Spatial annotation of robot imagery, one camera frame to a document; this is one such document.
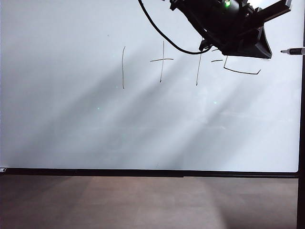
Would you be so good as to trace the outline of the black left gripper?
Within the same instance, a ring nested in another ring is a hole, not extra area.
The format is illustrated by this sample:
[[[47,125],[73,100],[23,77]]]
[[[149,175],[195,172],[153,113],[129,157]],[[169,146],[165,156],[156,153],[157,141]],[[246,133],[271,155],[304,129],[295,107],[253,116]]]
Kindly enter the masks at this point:
[[[265,23],[291,11],[291,0],[280,0],[265,9],[257,10],[253,15],[254,23]],[[271,59],[264,26],[254,28],[235,37],[220,48],[223,55]]]

